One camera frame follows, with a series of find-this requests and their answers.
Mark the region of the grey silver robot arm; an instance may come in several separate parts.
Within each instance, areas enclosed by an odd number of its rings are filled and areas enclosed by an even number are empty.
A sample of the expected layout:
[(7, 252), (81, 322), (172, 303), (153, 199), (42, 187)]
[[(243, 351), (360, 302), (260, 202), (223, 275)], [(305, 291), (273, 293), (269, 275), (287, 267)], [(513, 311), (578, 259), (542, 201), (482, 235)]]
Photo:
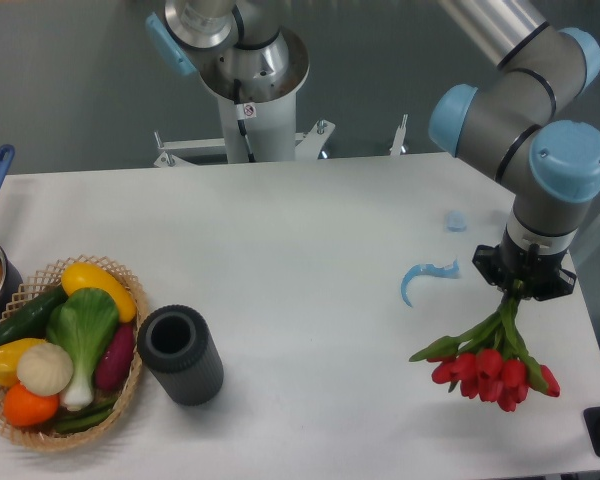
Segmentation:
[[(596, 78), (600, 48), (584, 31), (554, 29), (526, 1), (443, 8), (502, 74), (488, 91), (451, 88), (429, 120), (438, 147), (515, 196), (502, 240), (478, 247), (474, 265), (511, 297), (568, 295), (576, 277), (562, 261), (600, 191), (600, 132), (556, 114)], [(296, 137), (307, 49), (271, 2), (168, 1), (145, 27), (162, 59), (180, 75), (199, 75), (217, 99), (230, 162), (318, 157), (318, 131)]]

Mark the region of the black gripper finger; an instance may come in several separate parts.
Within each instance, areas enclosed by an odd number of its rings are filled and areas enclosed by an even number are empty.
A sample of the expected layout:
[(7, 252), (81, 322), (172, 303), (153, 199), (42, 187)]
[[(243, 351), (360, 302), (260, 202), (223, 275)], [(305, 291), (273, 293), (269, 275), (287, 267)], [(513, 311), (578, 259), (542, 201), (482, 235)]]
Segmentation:
[(548, 301), (571, 295), (575, 285), (576, 274), (559, 267), (533, 282), (533, 298), (537, 301)]
[(489, 285), (506, 290), (506, 271), (498, 246), (478, 245), (472, 263)]

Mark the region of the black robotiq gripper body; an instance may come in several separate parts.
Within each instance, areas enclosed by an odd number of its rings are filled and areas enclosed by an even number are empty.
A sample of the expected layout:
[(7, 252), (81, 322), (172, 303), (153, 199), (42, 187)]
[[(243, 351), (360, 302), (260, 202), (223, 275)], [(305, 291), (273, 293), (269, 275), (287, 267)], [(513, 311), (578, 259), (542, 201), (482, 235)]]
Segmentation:
[(510, 291), (514, 281), (519, 280), (523, 283), (522, 293), (533, 295), (533, 282), (560, 267), (560, 255), (541, 255), (538, 244), (524, 250), (510, 237), (504, 237), (498, 247), (506, 271), (505, 291)]

